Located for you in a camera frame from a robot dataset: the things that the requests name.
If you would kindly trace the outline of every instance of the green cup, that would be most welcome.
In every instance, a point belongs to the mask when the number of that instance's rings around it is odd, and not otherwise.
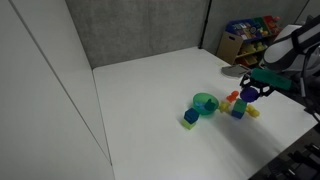
[[[214,106],[213,108],[210,108],[210,110],[207,110],[205,108],[205,104],[211,100],[212,105]],[[193,97],[193,108],[198,111],[199,114],[201,115],[209,115],[213,113],[217,108],[219,107],[219,101],[217,98],[212,96],[211,94],[208,93],[198,93]]]

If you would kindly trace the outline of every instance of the white tabletop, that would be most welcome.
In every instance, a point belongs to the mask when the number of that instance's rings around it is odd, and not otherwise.
[[[274,92],[242,120],[216,111],[192,130],[179,121],[196,93],[240,90],[223,61],[190,48],[94,70],[117,180],[247,179],[316,123]]]

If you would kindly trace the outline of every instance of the white wall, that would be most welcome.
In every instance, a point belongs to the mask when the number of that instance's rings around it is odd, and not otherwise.
[[[0,179],[113,180],[103,151],[6,0],[0,23]]]
[[[297,24],[304,24],[308,15],[316,17],[320,15],[320,0],[310,0],[297,19]]]
[[[12,1],[110,160],[92,71],[65,1]]]

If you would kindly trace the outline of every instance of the green block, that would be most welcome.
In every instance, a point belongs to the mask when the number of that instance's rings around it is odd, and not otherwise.
[[[186,121],[185,119],[181,121],[182,126],[189,130],[192,129],[196,125],[196,123],[197,122],[194,122],[193,124],[189,124],[189,122]]]
[[[237,99],[236,103],[233,106],[233,110],[239,113],[246,112],[247,102],[243,101],[242,99]]]
[[[275,88],[284,90],[289,90],[292,83],[291,80],[279,76],[276,73],[266,69],[253,69],[251,72],[251,78],[256,81],[269,84],[270,86],[273,86]]]

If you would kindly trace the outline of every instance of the shelf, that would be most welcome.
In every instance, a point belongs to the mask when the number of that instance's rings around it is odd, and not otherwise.
[[[241,57],[245,57],[245,56],[249,56],[249,55],[252,55],[252,54],[255,54],[255,53],[258,53],[258,52],[262,52],[262,51],[264,51],[266,49],[267,48],[261,49],[259,51],[251,52],[251,53],[241,54],[241,55],[236,56],[236,59],[241,58]]]

